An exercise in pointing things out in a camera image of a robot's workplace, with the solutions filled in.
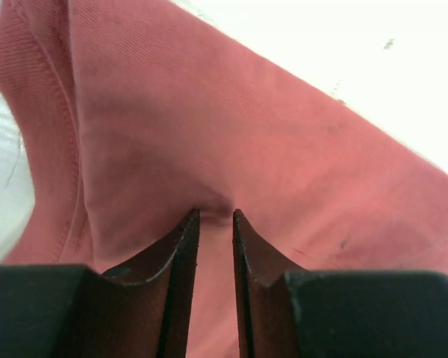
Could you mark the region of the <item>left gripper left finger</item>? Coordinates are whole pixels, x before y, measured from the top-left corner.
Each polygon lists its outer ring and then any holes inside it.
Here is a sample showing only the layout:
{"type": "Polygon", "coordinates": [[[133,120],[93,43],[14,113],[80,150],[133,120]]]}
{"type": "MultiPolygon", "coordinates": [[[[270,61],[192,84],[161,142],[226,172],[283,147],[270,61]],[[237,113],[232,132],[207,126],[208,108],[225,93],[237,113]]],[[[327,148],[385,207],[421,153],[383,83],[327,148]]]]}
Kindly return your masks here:
{"type": "Polygon", "coordinates": [[[101,275],[85,271],[59,339],[60,357],[185,357],[199,211],[101,275]]]}

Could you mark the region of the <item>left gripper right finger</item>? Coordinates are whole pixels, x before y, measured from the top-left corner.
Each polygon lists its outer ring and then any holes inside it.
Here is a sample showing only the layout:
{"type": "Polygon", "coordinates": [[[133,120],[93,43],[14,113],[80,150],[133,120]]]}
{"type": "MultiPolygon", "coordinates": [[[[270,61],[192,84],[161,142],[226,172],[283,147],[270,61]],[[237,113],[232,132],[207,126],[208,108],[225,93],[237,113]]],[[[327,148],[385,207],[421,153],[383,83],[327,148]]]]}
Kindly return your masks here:
{"type": "Polygon", "coordinates": [[[301,267],[261,237],[241,210],[233,214],[234,282],[241,357],[299,357],[284,273],[301,267]]]}

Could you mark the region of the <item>red t shirt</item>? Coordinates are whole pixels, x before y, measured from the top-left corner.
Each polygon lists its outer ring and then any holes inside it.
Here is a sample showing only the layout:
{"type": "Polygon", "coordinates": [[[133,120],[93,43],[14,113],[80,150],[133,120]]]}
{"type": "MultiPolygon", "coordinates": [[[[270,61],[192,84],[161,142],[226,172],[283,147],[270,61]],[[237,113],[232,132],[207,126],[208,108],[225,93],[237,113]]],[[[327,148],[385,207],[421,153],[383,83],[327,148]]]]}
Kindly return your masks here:
{"type": "Polygon", "coordinates": [[[3,1],[35,205],[12,264],[115,266],[202,213],[189,357],[236,357],[232,214],[307,269],[448,274],[448,175],[170,1],[3,1]]]}

